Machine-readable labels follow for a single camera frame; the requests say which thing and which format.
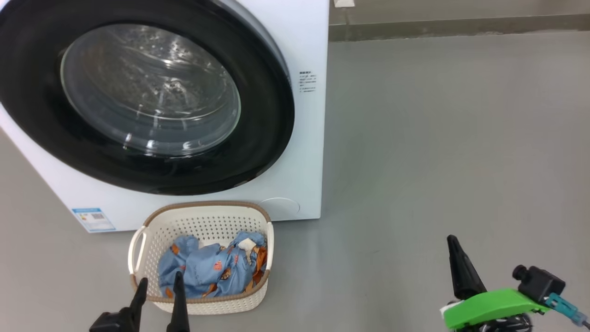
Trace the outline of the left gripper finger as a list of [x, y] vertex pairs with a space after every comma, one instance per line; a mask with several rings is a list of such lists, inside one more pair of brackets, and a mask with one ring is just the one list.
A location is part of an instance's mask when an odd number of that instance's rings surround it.
[[183, 273], [177, 272], [173, 286], [174, 307], [171, 313], [171, 321], [168, 324], [167, 332], [189, 332], [189, 315], [186, 305], [186, 293]]
[[141, 329], [142, 307], [146, 302], [149, 281], [142, 278], [130, 305], [126, 308], [125, 332], [139, 332]]

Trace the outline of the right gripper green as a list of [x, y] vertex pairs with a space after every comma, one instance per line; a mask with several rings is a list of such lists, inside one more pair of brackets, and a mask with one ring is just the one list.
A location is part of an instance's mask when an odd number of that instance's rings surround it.
[[450, 332], [531, 332], [530, 315], [550, 310], [515, 289], [487, 292], [458, 238], [448, 235], [447, 244], [454, 296], [460, 300], [440, 309]]

